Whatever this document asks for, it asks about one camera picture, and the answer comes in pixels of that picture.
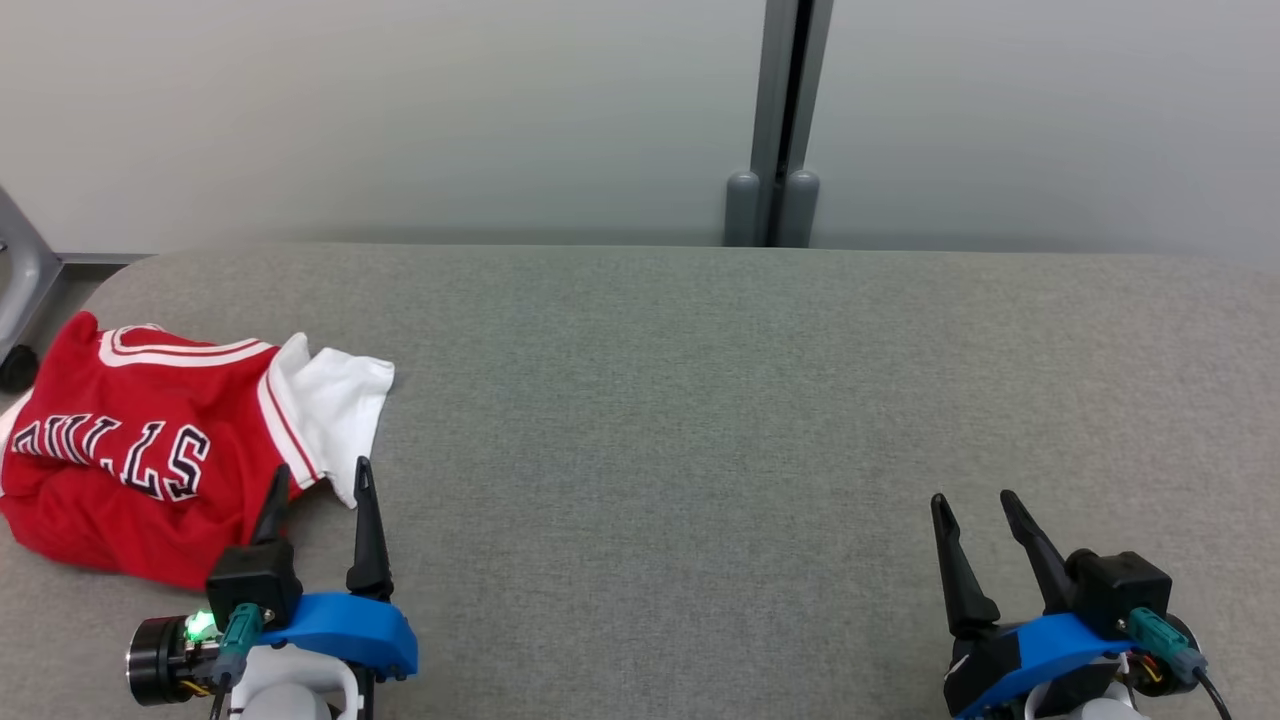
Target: bulls jersey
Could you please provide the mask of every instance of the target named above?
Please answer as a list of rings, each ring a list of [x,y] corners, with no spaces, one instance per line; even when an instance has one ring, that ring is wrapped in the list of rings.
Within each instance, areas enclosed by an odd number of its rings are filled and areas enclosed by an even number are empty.
[[[324,479],[355,506],[393,373],[311,357],[301,333],[209,345],[81,313],[0,416],[0,511],[54,560],[204,588],[223,548],[248,542],[280,464],[291,500]]]

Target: caster wheel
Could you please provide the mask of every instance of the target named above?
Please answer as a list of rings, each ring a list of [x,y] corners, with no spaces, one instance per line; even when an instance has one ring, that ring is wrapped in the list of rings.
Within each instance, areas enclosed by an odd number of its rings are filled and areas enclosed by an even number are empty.
[[[0,391],[9,395],[27,392],[36,383],[36,370],[40,369],[40,359],[36,351],[26,345],[15,345],[4,363],[0,363]]]

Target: jersey lettering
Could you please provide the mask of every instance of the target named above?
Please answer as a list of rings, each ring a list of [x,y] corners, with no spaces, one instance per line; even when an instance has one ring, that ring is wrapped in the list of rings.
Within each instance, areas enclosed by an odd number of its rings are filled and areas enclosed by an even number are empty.
[[[88,460],[81,455],[79,448],[76,446],[76,430],[88,420],[88,415],[72,415],[67,418],[67,424],[63,425],[63,451],[67,454],[67,459],[72,462],[79,462],[81,465],[88,465]]]
[[[169,447],[168,470],[161,478],[161,468],[156,462],[146,461],[147,448],[155,445],[160,433],[164,432],[164,420],[152,420],[142,427],[142,434],[137,442],[129,446],[124,454],[123,469],[115,474],[118,457],[111,457],[110,451],[99,455],[99,445],[102,438],[120,428],[123,423],[106,415],[50,415],[44,420],[36,420],[20,432],[14,433],[9,447],[14,452],[23,455],[42,455],[56,457],[81,465],[97,464],[113,478],[119,478],[122,483],[134,489],[142,491],[156,500],[182,502],[196,497],[200,491],[200,478],[204,474],[204,462],[209,457],[209,448],[212,442],[209,436],[195,425],[183,425],[173,438]],[[88,428],[81,437],[76,437],[81,428]]]
[[[173,441],[169,469],[177,477],[165,477],[164,488],[174,502],[196,497],[200,488],[200,464],[209,456],[209,437],[192,425],[183,425]]]
[[[58,447],[58,428],[67,421],[67,415],[50,415],[45,420],[45,455],[65,460],[61,448]]]
[[[102,415],[101,418],[99,418],[97,421],[93,423],[93,429],[91,429],[90,432],[84,433],[84,439],[83,439],[84,457],[88,457],[90,460],[92,460],[93,459],[93,448],[97,447],[97,441],[102,439],[102,436],[105,436],[106,433],[109,433],[109,432],[111,432],[111,430],[114,430],[115,428],[119,428],[119,427],[120,427],[120,421],[116,420],[115,418],[108,418],[106,415]],[[106,471],[111,473],[111,469],[106,468]]]
[[[13,451],[24,455],[40,455],[40,420],[27,425],[13,436]]]
[[[164,500],[164,496],[160,495],[160,474],[151,468],[140,466],[142,465],[142,451],[151,447],[151,443],[156,441],[156,436],[163,429],[164,420],[155,420],[143,425],[142,437],[129,448],[124,459],[124,471],[120,473],[122,483],[140,489],[156,500]]]

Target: green led light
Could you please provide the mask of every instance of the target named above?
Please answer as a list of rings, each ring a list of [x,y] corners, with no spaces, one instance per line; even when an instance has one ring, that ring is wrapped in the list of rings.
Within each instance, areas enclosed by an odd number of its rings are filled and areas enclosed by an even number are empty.
[[[204,642],[218,635],[218,625],[214,614],[207,610],[198,610],[187,618],[187,639],[191,642]]]

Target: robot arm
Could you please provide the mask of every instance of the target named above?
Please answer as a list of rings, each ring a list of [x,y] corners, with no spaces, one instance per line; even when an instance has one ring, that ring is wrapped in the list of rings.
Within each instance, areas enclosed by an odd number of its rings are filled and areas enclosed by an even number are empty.
[[[417,674],[417,638],[394,589],[369,460],[356,464],[356,552],[348,593],[306,593],[283,537],[288,466],[276,470],[253,542],[229,547],[206,585],[211,611],[146,620],[127,657],[140,705],[229,696],[241,720],[330,717],[319,693],[342,691],[342,720],[374,717],[376,683]]]
[[[936,495],[938,569],[955,638],[942,694],[952,717],[1140,719],[1134,692],[1157,697],[1197,685],[1230,717],[1194,637],[1167,611],[1167,574],[1135,552],[1102,557],[1078,550],[1062,560],[1012,491],[1000,500],[1030,560],[1044,614],[997,624],[1000,610],[978,584],[951,506]]]

